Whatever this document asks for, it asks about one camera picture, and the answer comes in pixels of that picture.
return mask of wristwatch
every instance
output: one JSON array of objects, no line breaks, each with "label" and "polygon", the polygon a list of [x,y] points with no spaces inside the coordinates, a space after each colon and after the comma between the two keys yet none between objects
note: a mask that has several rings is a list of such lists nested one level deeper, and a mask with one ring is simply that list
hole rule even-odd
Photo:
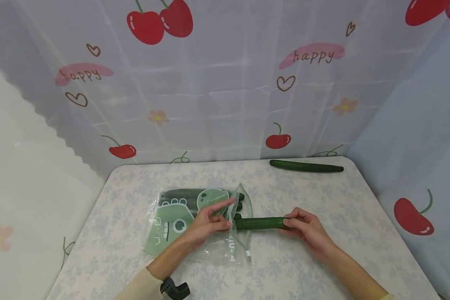
[{"label": "wristwatch", "polygon": [[172,300],[183,300],[190,295],[190,289],[186,282],[176,287],[173,279],[167,277],[160,285],[160,293],[167,294]]}]

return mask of white tablecloth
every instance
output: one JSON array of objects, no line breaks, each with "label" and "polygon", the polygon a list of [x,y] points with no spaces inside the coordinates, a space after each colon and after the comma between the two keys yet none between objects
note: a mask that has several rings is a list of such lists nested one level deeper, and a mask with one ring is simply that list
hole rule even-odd
[{"label": "white tablecloth", "polygon": [[[342,173],[279,170],[268,160],[124,165],[112,171],[48,299],[114,298],[150,259],[143,217],[163,187],[235,188],[243,183],[255,217],[296,206],[316,214],[332,239],[398,299],[439,299],[355,164],[342,157],[295,161],[341,165]],[[187,261],[172,275],[187,299],[348,299],[296,240],[254,231],[252,262]]]}]

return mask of transparent plastic bag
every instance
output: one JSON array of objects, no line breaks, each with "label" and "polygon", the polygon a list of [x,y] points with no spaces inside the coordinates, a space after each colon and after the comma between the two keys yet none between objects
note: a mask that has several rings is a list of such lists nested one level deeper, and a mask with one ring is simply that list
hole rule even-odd
[{"label": "transparent plastic bag", "polygon": [[[192,224],[199,210],[216,202],[235,197],[238,201],[216,214],[233,220],[239,202],[250,199],[241,185],[234,190],[221,187],[171,188],[163,187],[144,218],[143,252],[158,256]],[[210,236],[202,247],[187,257],[190,260],[213,263],[240,263],[235,248],[236,233],[218,232]]]}]

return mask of right hand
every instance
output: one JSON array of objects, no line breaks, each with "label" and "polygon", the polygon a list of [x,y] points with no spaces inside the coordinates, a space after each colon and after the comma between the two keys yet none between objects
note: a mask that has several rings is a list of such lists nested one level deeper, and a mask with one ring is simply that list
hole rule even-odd
[{"label": "right hand", "polygon": [[302,240],[321,263],[328,265],[339,247],[328,236],[317,216],[296,207],[290,214],[285,215],[285,218],[289,218],[284,220],[289,229],[278,231]]}]

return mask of finger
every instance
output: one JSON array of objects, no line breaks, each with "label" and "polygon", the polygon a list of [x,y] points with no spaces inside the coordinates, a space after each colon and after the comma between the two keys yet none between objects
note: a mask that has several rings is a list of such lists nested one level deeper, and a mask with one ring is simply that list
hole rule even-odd
[{"label": "finger", "polygon": [[296,239],[300,239],[300,237],[302,236],[300,234],[300,232],[297,232],[297,231],[294,231],[294,230],[286,230],[284,228],[279,228],[278,232],[282,233],[282,234],[285,234],[285,235],[288,235],[289,237],[296,238]]},{"label": "finger", "polygon": [[214,215],[213,217],[210,218],[210,222],[226,222],[224,216],[222,215]]},{"label": "finger", "polygon": [[227,230],[232,225],[231,222],[224,221],[224,222],[215,222],[215,223],[208,223],[206,226],[208,227],[209,234],[216,233],[217,231],[221,230]]},{"label": "finger", "polygon": [[303,232],[304,234],[305,234],[305,232],[308,231],[308,228],[310,227],[310,225],[307,224],[306,222],[301,222],[297,219],[285,219],[284,224],[287,227],[296,228],[296,229],[300,230],[301,232]]},{"label": "finger", "polygon": [[308,212],[306,210],[303,210],[301,208],[295,207],[294,210],[288,214],[285,215],[286,218],[300,218],[303,219],[306,223],[310,223],[314,219],[318,219],[316,215],[312,214],[311,212]]},{"label": "finger", "polygon": [[206,210],[207,214],[208,214],[209,211],[216,212],[216,211],[218,211],[218,210],[220,210],[222,208],[225,208],[226,206],[231,205],[234,202],[235,202],[235,198],[230,198],[228,200],[220,201],[220,202],[217,202],[217,203],[212,204],[210,206],[207,206],[207,207],[205,207],[203,209]]}]

